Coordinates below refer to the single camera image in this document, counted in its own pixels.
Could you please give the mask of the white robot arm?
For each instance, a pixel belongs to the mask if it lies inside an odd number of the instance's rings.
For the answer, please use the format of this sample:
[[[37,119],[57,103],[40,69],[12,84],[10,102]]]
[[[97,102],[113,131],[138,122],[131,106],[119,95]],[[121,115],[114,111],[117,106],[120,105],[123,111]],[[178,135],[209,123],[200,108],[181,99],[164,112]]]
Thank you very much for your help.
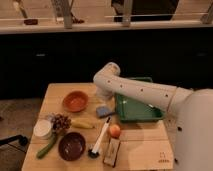
[[[177,117],[174,171],[213,171],[213,89],[190,90],[120,77],[109,62],[93,77],[97,93],[139,100]]]

